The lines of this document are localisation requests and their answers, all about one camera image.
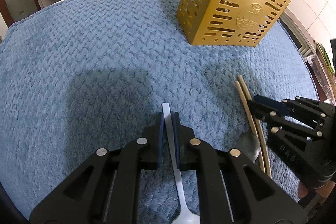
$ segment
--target metal pin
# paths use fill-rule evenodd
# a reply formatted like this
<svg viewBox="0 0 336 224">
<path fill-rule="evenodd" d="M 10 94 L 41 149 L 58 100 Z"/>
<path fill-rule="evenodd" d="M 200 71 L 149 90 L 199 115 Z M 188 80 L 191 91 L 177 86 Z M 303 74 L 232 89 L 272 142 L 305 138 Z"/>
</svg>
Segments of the metal pin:
<svg viewBox="0 0 336 224">
<path fill-rule="evenodd" d="M 278 127 L 272 127 L 271 128 L 271 132 L 272 133 L 277 133 L 279 131 L 279 128 Z"/>
<path fill-rule="evenodd" d="M 200 145 L 201 144 L 201 140 L 197 139 L 197 138 L 193 138 L 193 139 L 190 140 L 190 143 L 192 145 Z"/>
<path fill-rule="evenodd" d="M 96 154 L 98 156 L 105 156 L 107 154 L 107 150 L 105 148 L 99 148 L 97 151 L 96 151 Z"/>
<path fill-rule="evenodd" d="M 147 143 L 147 139 L 146 138 L 139 138 L 139 139 L 137 139 L 136 142 L 137 142 L 137 144 L 143 145 L 143 144 Z"/>
<path fill-rule="evenodd" d="M 240 153 L 240 150 L 234 148 L 234 149 L 230 150 L 230 154 L 231 154 L 231 156 L 239 157 L 241 153 Z"/>
</svg>

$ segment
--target wooden chopstick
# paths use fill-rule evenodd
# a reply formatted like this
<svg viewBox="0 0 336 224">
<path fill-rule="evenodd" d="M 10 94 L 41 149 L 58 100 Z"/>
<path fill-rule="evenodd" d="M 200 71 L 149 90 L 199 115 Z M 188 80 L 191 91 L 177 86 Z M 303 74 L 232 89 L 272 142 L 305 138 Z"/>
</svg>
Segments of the wooden chopstick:
<svg viewBox="0 0 336 224">
<path fill-rule="evenodd" d="M 235 85 L 236 85 L 236 88 L 238 90 L 241 102 L 243 103 L 243 106 L 244 106 L 244 109 L 245 109 L 245 112 L 246 112 L 246 115 L 247 115 L 247 119 L 249 121 L 251 130 L 252 130 L 252 133 L 253 133 L 253 135 L 255 135 L 259 139 L 258 133 L 257 133 L 257 129 L 256 129 L 256 126 L 255 126 L 253 117 L 251 115 L 250 108 L 249 108 L 249 106 L 247 104 L 247 100 L 245 98 L 244 92 L 243 92 L 243 90 L 242 90 L 242 88 L 241 88 L 241 86 L 240 86 L 240 84 L 239 84 L 238 81 L 235 82 Z M 259 161 L 260 169 L 263 170 L 263 172 L 265 172 L 265 164 L 264 164 L 264 158 L 263 158 L 263 154 L 262 153 L 259 153 L 258 161 Z"/>
<path fill-rule="evenodd" d="M 243 79 L 243 77 L 241 75 L 238 75 L 238 80 L 241 84 L 241 87 L 243 89 L 243 92 L 245 94 L 245 97 L 247 100 L 252 100 L 252 96 L 251 93 L 249 91 L 249 89 L 247 88 L 247 85 Z M 255 122 L 255 127 L 257 129 L 257 133 L 258 133 L 258 138 L 260 141 L 260 146 L 261 146 L 261 153 L 263 154 L 263 160 L 264 160 L 264 166 L 266 169 L 266 174 L 272 178 L 272 172 L 271 172 L 271 166 L 269 163 L 269 155 L 268 155 L 268 150 L 267 150 L 267 146 L 266 146 L 266 140 L 265 140 L 265 135 L 263 133 L 263 129 L 261 127 L 261 123 L 260 120 L 257 118 L 253 118 L 254 122 Z"/>
</svg>

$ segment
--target spoon handle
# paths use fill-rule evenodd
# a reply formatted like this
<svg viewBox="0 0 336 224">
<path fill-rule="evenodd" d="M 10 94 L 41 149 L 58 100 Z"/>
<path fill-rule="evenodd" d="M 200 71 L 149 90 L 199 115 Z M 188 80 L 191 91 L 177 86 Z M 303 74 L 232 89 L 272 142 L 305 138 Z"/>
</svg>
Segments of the spoon handle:
<svg viewBox="0 0 336 224">
<path fill-rule="evenodd" d="M 169 104 L 168 103 L 163 103 L 162 104 L 162 110 L 163 110 L 163 115 L 165 117 L 167 138 L 168 138 L 168 144 L 169 144 L 169 150 L 170 150 L 170 157 L 171 157 L 171 162 L 173 164 L 175 183 L 176 183 L 177 194 L 178 194 L 178 199 L 179 199 L 179 202 L 180 202 L 181 211 L 184 210 L 184 209 L 189 210 L 188 207 L 187 207 L 187 204 L 185 202 L 181 172 L 177 168 L 177 165 L 176 165 L 174 131 L 173 131 L 173 123 L 171 121 L 171 113 L 170 113 Z"/>
</svg>

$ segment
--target embossed emblem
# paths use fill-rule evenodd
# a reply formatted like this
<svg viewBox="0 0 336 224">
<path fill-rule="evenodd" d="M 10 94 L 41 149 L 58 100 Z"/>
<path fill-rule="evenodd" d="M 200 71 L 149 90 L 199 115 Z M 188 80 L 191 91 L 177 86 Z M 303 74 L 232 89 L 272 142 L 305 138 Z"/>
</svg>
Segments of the embossed emblem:
<svg viewBox="0 0 336 224">
<path fill-rule="evenodd" d="M 258 24 L 263 15 L 263 8 L 260 4 L 254 3 L 244 8 L 237 18 L 237 26 L 241 30 L 253 28 Z"/>
</svg>

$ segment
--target blue tablecloth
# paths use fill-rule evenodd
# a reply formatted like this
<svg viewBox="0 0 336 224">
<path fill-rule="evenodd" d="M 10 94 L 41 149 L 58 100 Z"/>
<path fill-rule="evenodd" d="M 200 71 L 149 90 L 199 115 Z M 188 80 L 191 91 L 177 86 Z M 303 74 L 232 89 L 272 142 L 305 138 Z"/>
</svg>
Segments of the blue tablecloth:
<svg viewBox="0 0 336 224">
<path fill-rule="evenodd" d="M 254 47 L 190 46 L 179 0 L 65 0 L 15 23 L 0 44 L 0 181 L 31 210 L 99 147 L 122 148 L 169 102 L 182 124 L 217 149 L 249 130 L 236 91 L 316 99 L 311 76 L 276 22 Z M 143 171 L 139 223 L 179 211 L 168 146 L 159 171 Z M 294 199 L 298 180 L 270 152 L 274 180 Z M 198 211 L 196 176 L 183 172 Z"/>
</svg>

